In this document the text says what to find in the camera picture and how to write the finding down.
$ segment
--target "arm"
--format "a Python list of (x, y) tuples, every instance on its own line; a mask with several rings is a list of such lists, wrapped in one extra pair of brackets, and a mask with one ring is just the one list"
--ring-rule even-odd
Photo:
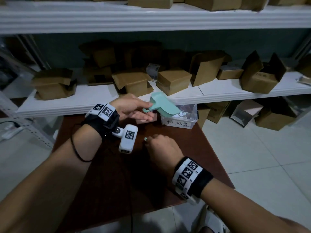
[[(152, 120), (153, 114), (138, 109), (149, 108), (128, 94), (110, 103), (120, 120), (135, 118)], [(77, 151), (84, 160), (91, 160), (102, 138), (89, 125), (83, 125), (73, 136)], [(70, 140), (52, 153), (0, 203), (0, 232), (54, 232), (72, 203), (90, 163), (81, 162)]]
[[(147, 138), (146, 146), (151, 160), (171, 179), (174, 168), (184, 156), (177, 143), (167, 136), (155, 135)], [(205, 186), (201, 199), (218, 214), (231, 232), (294, 233), (281, 219), (216, 179)]]

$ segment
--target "tiled floor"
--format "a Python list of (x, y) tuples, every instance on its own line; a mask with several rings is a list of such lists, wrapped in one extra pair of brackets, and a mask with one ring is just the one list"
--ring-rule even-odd
[[(276, 132), (229, 118), (206, 121), (203, 131), (236, 190), (275, 215), (311, 229), (311, 129)], [(27, 131), (0, 144), (0, 199), (49, 155)], [(134, 232), (187, 233), (196, 227), (203, 206), (182, 204), (134, 216)], [(129, 232), (128, 218), (83, 233)]]

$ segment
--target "green plastic scoop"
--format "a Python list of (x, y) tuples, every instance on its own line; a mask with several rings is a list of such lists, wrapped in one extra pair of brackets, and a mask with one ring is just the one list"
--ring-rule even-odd
[(155, 92), (151, 94), (150, 102), (153, 105), (149, 109), (142, 109), (145, 113), (157, 110), (164, 117), (172, 117), (181, 112), (162, 92)]

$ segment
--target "clear plastic box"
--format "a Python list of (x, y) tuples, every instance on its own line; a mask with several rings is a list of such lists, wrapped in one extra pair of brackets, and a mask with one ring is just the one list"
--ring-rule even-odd
[(171, 127), (192, 129), (197, 122), (197, 104), (177, 105), (177, 108), (182, 112), (169, 118), (161, 115), (162, 124)]

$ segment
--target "wooden table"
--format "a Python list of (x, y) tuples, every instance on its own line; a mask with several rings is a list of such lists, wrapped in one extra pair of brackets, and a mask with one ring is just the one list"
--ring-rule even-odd
[[(54, 150), (70, 137), (74, 124), (83, 119), (83, 115), (64, 117)], [(193, 129), (163, 126), (161, 121), (142, 124), (138, 125), (134, 150), (130, 155), (118, 152), (120, 140), (117, 138), (103, 142), (58, 232), (76, 232), (129, 216), (129, 193), (133, 214), (184, 203), (149, 160), (143, 140), (154, 134), (175, 139), (184, 155), (193, 158), (215, 178), (234, 188), (197, 124)]]

